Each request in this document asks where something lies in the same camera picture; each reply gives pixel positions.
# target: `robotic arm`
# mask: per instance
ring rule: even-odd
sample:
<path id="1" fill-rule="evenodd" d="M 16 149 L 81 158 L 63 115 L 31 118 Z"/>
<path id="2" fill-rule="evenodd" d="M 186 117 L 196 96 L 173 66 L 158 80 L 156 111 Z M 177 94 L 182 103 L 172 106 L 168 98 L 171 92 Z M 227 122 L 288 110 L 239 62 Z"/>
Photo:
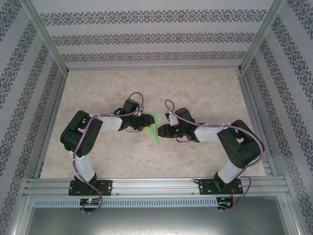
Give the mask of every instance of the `robotic arm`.
<path id="1" fill-rule="evenodd" d="M 200 126 L 192 125 L 186 122 L 195 123 L 186 108 L 178 109 L 175 114 L 172 112 L 165 114 L 171 124 L 159 127 L 159 136 L 177 138 L 177 140 L 185 136 L 189 141 L 194 142 L 213 141 L 222 143 L 229 161 L 214 175 L 214 185 L 219 191 L 226 189 L 237 178 L 238 174 L 261 154 L 258 143 L 247 133 L 223 127 L 223 125 L 217 127 L 206 126 L 204 123 L 198 123 Z M 246 130 L 261 143 L 243 121 L 236 120 L 231 126 Z"/>
<path id="2" fill-rule="evenodd" d="M 139 110 L 135 115 L 127 115 L 138 109 L 139 104 L 129 98 L 125 101 L 123 108 L 118 108 L 111 115 L 96 117 L 91 121 L 90 126 L 86 130 L 86 135 L 76 152 L 75 158 L 73 158 L 79 172 L 79 175 L 76 173 L 74 176 L 75 187 L 79 188 L 79 191 L 85 192 L 86 195 L 93 193 L 93 189 L 85 184 L 83 179 L 93 186 L 96 185 L 97 177 L 91 164 L 90 152 L 99 132 L 122 131 L 129 126 L 135 131 L 141 131 L 144 127 L 150 126 L 155 122 L 152 115 L 142 114 L 141 112 L 143 110 Z M 60 141 L 71 156 L 73 156 L 82 138 L 83 132 L 81 130 L 86 129 L 91 118 L 92 115 L 82 110 L 78 111 L 61 134 Z"/>

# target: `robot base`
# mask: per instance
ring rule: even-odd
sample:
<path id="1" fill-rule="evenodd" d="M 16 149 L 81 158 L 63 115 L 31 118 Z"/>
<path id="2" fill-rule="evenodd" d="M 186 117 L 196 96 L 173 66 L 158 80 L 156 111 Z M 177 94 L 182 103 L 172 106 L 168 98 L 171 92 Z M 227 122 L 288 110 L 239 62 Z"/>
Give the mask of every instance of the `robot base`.
<path id="1" fill-rule="evenodd" d="M 112 192 L 112 180 L 90 180 L 89 182 L 96 189 L 101 192 L 102 196 L 111 196 Z M 80 181 L 75 177 L 75 180 L 72 180 L 69 185 L 68 190 L 69 196 L 98 196 L 98 193 L 86 185 L 84 182 Z"/>
<path id="2" fill-rule="evenodd" d="M 194 182 L 199 185 L 200 195 L 222 195 L 230 194 L 231 190 L 233 194 L 243 194 L 243 187 L 240 179 L 234 179 L 229 184 L 225 185 L 222 190 L 219 190 L 214 185 L 214 179 L 195 179 Z"/>

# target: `aluminum frame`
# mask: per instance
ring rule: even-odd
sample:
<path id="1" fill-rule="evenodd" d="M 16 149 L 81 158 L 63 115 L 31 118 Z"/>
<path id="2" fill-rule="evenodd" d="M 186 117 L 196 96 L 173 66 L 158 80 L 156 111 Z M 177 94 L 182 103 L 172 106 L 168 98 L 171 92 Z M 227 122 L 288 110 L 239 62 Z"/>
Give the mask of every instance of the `aluminum frame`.
<path id="1" fill-rule="evenodd" d="M 237 69 L 232 65 L 72 67 L 69 71 Z"/>
<path id="2" fill-rule="evenodd" d="M 61 90 L 60 90 L 60 92 L 58 94 L 56 105 L 55 105 L 55 108 L 54 108 L 53 113 L 52 113 L 51 123 L 48 126 L 47 138 L 46 138 L 46 140 L 44 142 L 43 150 L 42 150 L 40 158 L 38 160 L 38 166 L 37 166 L 37 168 L 35 170 L 34 178 L 39 178 L 40 174 L 41 174 L 41 171 L 43 169 L 45 156 L 46 156 L 47 151 L 48 151 L 50 139 L 51 139 L 51 136 L 52 136 L 53 127 L 54 127 L 55 121 L 57 119 L 57 114 L 58 114 L 58 111 L 59 111 L 59 108 L 60 108 L 60 104 L 61 104 L 61 100 L 62 100 L 62 96 L 63 96 L 63 92 L 64 92 L 64 88 L 65 88 L 66 82 L 67 82 L 67 75 L 65 75 L 65 77 L 64 77 L 64 79 L 62 81 Z"/>
<path id="3" fill-rule="evenodd" d="M 237 77 L 238 77 L 239 85 L 240 85 L 240 88 L 244 97 L 249 119 L 251 121 L 253 132 L 262 141 L 264 148 L 265 148 L 265 152 L 264 152 L 265 156 L 264 156 L 263 161 L 267 161 L 269 168 L 270 168 L 270 173 L 269 172 L 266 172 L 266 173 L 271 174 L 273 176 L 277 176 L 278 174 L 277 174 L 276 167 L 273 161 L 273 157 L 270 153 L 268 141 L 264 135 L 264 131 L 262 129 L 262 124 L 261 124 L 256 106 L 253 102 L 251 90 L 248 87 L 248 81 L 246 79 L 246 75 L 244 73 L 237 72 Z"/>
<path id="4" fill-rule="evenodd" d="M 107 198 L 208 198 L 229 195 L 200 195 L 195 178 L 134 178 L 113 180 L 112 195 Z M 290 235 L 302 235 L 303 231 L 295 211 L 289 188 L 284 176 L 251 177 L 251 188 L 246 195 L 277 196 L 286 227 Z M 28 179 L 22 202 L 13 225 L 12 235 L 25 234 L 36 198 L 86 198 L 69 196 L 68 187 L 72 179 Z M 242 178 L 243 190 L 248 179 Z"/>

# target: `base mounting plate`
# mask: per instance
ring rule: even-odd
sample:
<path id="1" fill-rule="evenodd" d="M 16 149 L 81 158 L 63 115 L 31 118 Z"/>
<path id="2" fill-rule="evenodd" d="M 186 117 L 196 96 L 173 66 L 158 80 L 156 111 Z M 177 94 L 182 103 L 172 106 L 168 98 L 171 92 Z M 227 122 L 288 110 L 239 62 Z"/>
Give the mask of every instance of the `base mounting plate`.
<path id="1" fill-rule="evenodd" d="M 233 190 L 233 194 L 244 193 L 240 179 L 230 182 L 221 192 L 214 186 L 214 179 L 195 179 L 194 181 L 199 185 L 200 195 L 231 194 L 231 190 Z"/>
<path id="2" fill-rule="evenodd" d="M 111 196 L 112 192 L 112 180 L 97 180 L 95 187 L 101 192 L 102 196 Z M 75 180 L 72 180 L 69 185 L 68 195 L 69 196 L 97 196 L 98 193 L 96 191 L 92 191 L 92 193 L 86 193 Z"/>

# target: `black wire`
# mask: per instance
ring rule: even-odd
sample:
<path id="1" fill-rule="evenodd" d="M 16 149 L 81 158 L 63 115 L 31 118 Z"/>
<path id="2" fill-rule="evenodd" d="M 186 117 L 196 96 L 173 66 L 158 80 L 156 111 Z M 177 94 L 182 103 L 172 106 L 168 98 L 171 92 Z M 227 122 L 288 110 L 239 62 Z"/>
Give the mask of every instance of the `black wire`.
<path id="1" fill-rule="evenodd" d="M 126 132 L 140 132 L 140 131 L 128 131 L 127 129 L 125 129 Z"/>
<path id="2" fill-rule="evenodd" d="M 114 112 L 113 112 L 113 114 L 117 114 L 117 112 L 119 112 L 119 111 L 121 111 L 122 110 L 122 108 L 118 108 L 117 110 L 115 110 Z"/>
<path id="3" fill-rule="evenodd" d="M 137 116 L 139 114 L 140 110 L 138 110 L 138 112 L 136 114 L 134 114 L 134 116 Z"/>
<path id="4" fill-rule="evenodd" d="M 178 137 L 176 137 L 176 141 L 177 141 L 178 143 L 188 143 L 188 142 L 190 142 L 190 141 L 179 141 L 179 140 L 178 140 Z"/>

